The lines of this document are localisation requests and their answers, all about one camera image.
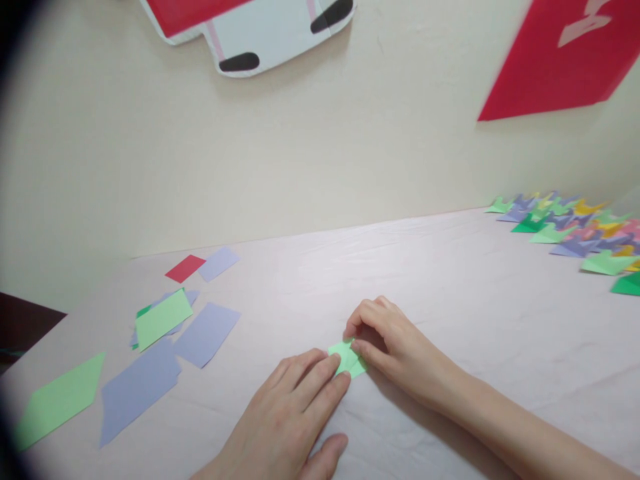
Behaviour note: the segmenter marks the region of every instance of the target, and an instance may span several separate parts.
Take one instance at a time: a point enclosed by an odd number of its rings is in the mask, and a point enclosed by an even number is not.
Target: red poster
[[[478,120],[608,100],[639,53],[640,0],[533,0]]]

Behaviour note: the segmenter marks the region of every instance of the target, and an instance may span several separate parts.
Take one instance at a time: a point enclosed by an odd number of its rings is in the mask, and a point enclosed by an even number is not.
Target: purple origami
[[[572,238],[556,245],[549,253],[562,255],[563,257],[586,258],[591,248],[596,246],[598,240],[582,242],[578,238]]]

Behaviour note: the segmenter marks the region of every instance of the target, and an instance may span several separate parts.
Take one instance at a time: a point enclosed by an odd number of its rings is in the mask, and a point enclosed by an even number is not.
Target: paper cutout
[[[216,69],[250,77],[324,42],[350,22],[353,0],[141,0],[171,45],[204,35]]]
[[[533,0],[479,120],[608,100],[638,57],[638,25],[636,1]]]
[[[564,206],[564,207],[569,207],[569,208],[573,208],[574,206],[577,205],[578,200],[580,200],[580,195],[574,195],[568,199],[560,199],[560,205]]]
[[[230,268],[240,260],[232,250],[222,247],[216,253],[207,258],[207,262],[198,269],[202,278],[210,282],[226,269]]]
[[[100,447],[176,386],[181,372],[168,338],[158,340],[102,388],[104,416]]]
[[[632,257],[633,256],[633,245],[624,245],[620,247],[614,254],[614,257]]]
[[[545,227],[545,219],[535,221],[533,215],[530,213],[527,218],[522,220],[516,227],[511,230],[514,233],[536,233]]]
[[[625,226],[620,229],[620,233],[632,233],[635,230],[640,230],[640,219],[628,220]]]
[[[582,262],[582,270],[604,275],[618,275],[640,260],[640,257],[614,257],[611,250],[602,250],[596,256]]]
[[[577,227],[569,230],[557,231],[554,224],[547,224],[542,230],[537,232],[530,240],[531,243],[560,243]]]
[[[485,210],[485,213],[506,213],[511,210],[513,202],[505,202],[502,197],[494,200],[492,206]]]
[[[240,316],[236,311],[213,303],[206,304],[175,342],[173,351],[196,367],[203,368],[218,352]]]
[[[600,212],[600,214],[598,214],[598,216],[596,218],[600,223],[602,223],[604,225],[606,225],[608,223],[622,223],[624,225],[624,223],[629,218],[631,218],[631,214],[630,213],[627,214],[627,215],[624,215],[623,217],[614,217],[612,215],[612,213],[613,212],[610,209],[604,210],[604,211]]]
[[[597,244],[598,240],[580,241],[578,238],[572,238],[556,245],[549,253],[563,257],[586,258],[590,250]]]
[[[607,203],[601,203],[600,205],[596,205],[595,207],[589,207],[584,199],[580,199],[578,203],[573,206],[573,210],[576,215],[590,215],[592,213],[598,212],[602,207],[606,207]]]
[[[187,258],[182,260],[182,262],[178,263],[174,268],[166,272],[165,277],[168,277],[171,280],[175,280],[178,283],[182,283],[184,282],[184,280],[192,276],[194,272],[198,270],[198,268],[202,267],[204,262],[206,262],[206,260],[194,255],[189,255]]]
[[[140,350],[148,348],[191,315],[193,315],[193,310],[191,310],[189,300],[182,289],[160,302],[158,306],[135,320]]]
[[[640,296],[640,271],[618,279],[611,291],[622,295]]]
[[[148,312],[149,310],[151,310],[152,308],[154,308],[156,305],[158,305],[160,302],[164,301],[165,299],[169,298],[170,296],[172,296],[175,292],[168,292],[165,293],[162,298],[160,298],[160,300],[156,300],[155,302],[153,302],[150,305],[147,305],[145,308],[143,308],[142,310],[140,310],[137,314],[136,314],[136,318],[140,318],[142,317],[142,315],[144,315],[146,312]],[[187,300],[189,300],[189,304],[191,306],[193,306],[194,302],[196,301],[196,299],[198,298],[198,295],[200,295],[200,292],[198,290],[188,290],[187,292],[185,292],[185,295],[187,296]],[[168,337],[169,335],[173,335],[174,333],[178,333],[180,330],[182,330],[182,323],[180,323],[178,326],[176,326],[175,328],[172,328],[171,330],[169,330],[168,332],[165,333],[165,337]],[[131,340],[129,341],[129,346],[131,347],[132,350],[136,350],[138,348],[138,333],[134,330],[133,331],[133,335],[131,336]]]
[[[526,211],[526,210],[517,210],[517,208],[514,207],[511,210],[509,210],[508,212],[506,212],[504,215],[502,215],[501,217],[496,218],[496,220],[498,220],[498,221],[508,221],[508,222],[512,222],[512,223],[520,223],[520,222],[522,222],[522,220],[527,218],[528,214],[529,214],[528,211]]]
[[[573,218],[572,215],[564,215],[562,217],[558,217],[555,214],[550,213],[547,219],[545,220],[545,222],[554,224],[556,230],[562,231],[562,230],[568,229],[567,227],[569,225],[569,222],[571,222],[572,218]]]
[[[105,356],[106,353],[96,355],[32,394],[15,429],[19,451],[46,437],[93,403]]]
[[[622,245],[627,238],[628,237],[616,237],[612,239],[601,239],[598,244],[596,244],[596,246],[591,249],[591,251],[598,253],[602,250],[615,250],[620,245]]]
[[[346,340],[344,342],[338,343],[337,345],[329,347],[329,354],[340,354],[340,366],[338,367],[338,370],[336,370],[335,374],[338,375],[339,373],[342,373],[346,370],[351,374],[351,378],[354,379],[358,375],[366,372],[368,366],[364,358],[351,350],[352,343],[353,339]]]

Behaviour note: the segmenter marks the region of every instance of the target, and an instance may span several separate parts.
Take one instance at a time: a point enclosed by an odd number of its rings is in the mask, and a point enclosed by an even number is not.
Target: paper crane
[[[582,270],[604,275],[618,275],[640,260],[640,257],[614,257],[611,250],[602,250],[582,262]]]

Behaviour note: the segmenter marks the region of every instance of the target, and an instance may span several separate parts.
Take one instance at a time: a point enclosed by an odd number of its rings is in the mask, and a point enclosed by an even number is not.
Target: paper scrap
[[[200,272],[205,281],[210,282],[239,260],[240,257],[232,250],[223,247],[207,258],[207,262],[198,269],[198,272]]]
[[[545,219],[542,218],[539,221],[533,219],[533,215],[530,213],[522,220],[513,230],[514,233],[536,233],[545,227]]]
[[[329,354],[340,354],[340,366],[338,367],[338,370],[336,370],[335,374],[338,375],[338,373],[342,373],[346,370],[351,374],[351,378],[354,379],[358,375],[366,372],[368,366],[364,358],[351,350],[352,343],[353,339],[346,340],[329,347]]]
[[[46,437],[93,403],[106,353],[36,390],[15,429],[16,448],[22,451]]]
[[[175,342],[173,351],[198,368],[203,368],[238,322],[241,314],[213,303],[194,318],[189,328]]]
[[[181,372],[168,338],[160,339],[102,388],[100,447],[176,386]]]
[[[174,268],[165,273],[165,277],[175,280],[178,283],[184,282],[192,274],[202,267],[206,260],[196,257],[195,255],[189,255],[187,258],[178,263]]]
[[[604,275],[618,275],[640,260],[640,257],[614,257],[611,250],[602,250],[596,256],[582,262],[582,270]]]
[[[615,283],[611,291],[614,293],[621,293],[623,295],[640,296],[640,271],[620,278]]]
[[[142,310],[140,310],[137,314],[136,314],[136,318],[140,318],[142,317],[142,315],[144,315],[146,312],[148,312],[149,310],[151,310],[152,308],[154,308],[156,305],[158,305],[160,302],[166,300],[167,298],[169,298],[170,296],[172,296],[175,292],[168,292],[165,293],[162,298],[160,298],[160,300],[156,300],[155,302],[153,302],[150,305],[147,305],[145,308],[143,308]],[[189,304],[191,306],[193,306],[194,302],[196,301],[196,299],[198,298],[198,295],[200,295],[200,292],[198,290],[188,290],[185,292],[185,295],[187,296],[187,300],[189,300]],[[174,333],[178,333],[180,330],[182,330],[182,323],[178,324],[178,326],[176,326],[175,328],[172,328],[171,330],[169,330],[168,332],[165,333],[165,336],[168,337],[169,335],[173,335]],[[129,346],[131,347],[132,350],[136,350],[138,348],[138,333],[134,330],[133,331],[133,335],[131,336],[131,340],[129,341]]]
[[[502,197],[496,198],[493,204],[485,210],[485,213],[506,213],[511,210],[513,202],[505,202]]]
[[[530,238],[529,241],[531,243],[560,243],[577,228],[578,227],[573,227],[569,230],[557,231],[554,224],[548,223],[542,230]]]
[[[135,320],[138,345],[141,351],[148,348],[164,334],[193,315],[184,290],[178,290]]]

